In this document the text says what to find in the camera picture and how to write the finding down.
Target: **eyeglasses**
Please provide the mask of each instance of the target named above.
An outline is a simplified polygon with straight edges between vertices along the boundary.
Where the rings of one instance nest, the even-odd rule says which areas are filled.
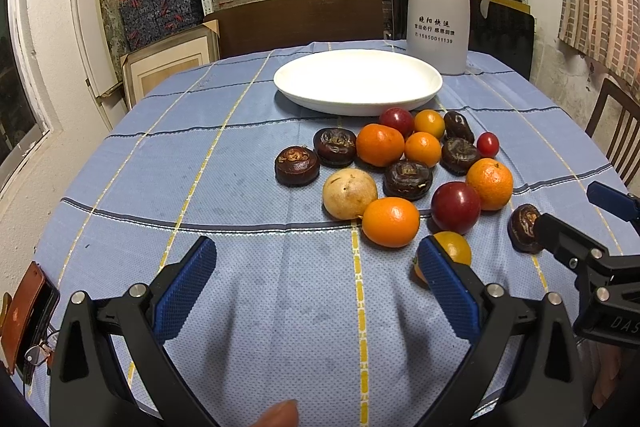
[[[47,362],[47,359],[51,357],[53,352],[56,350],[59,333],[60,330],[52,331],[46,339],[41,341],[41,343],[27,349],[24,353],[24,360],[35,367]]]

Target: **picture frame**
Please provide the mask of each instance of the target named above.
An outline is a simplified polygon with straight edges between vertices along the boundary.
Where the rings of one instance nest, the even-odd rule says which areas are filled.
[[[205,22],[120,58],[131,110],[172,74],[220,60],[217,20]]]

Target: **oval white dish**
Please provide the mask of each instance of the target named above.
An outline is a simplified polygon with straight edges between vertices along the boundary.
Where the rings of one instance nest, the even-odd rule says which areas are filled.
[[[442,87],[433,66],[380,50],[305,55],[276,71],[273,81],[292,102],[343,116],[378,116],[390,107],[412,110]]]

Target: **human hand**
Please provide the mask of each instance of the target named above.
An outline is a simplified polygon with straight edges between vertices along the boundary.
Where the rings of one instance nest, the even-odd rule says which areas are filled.
[[[285,400],[269,407],[251,427],[298,427],[298,401]]]
[[[600,373],[593,388],[591,400],[600,409],[618,385],[618,374],[622,363],[622,349],[618,346],[596,343],[600,357]]]

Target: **window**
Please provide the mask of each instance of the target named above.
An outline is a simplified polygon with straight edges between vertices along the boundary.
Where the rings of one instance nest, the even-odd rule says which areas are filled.
[[[0,189],[41,137],[15,65],[7,0],[0,0]]]

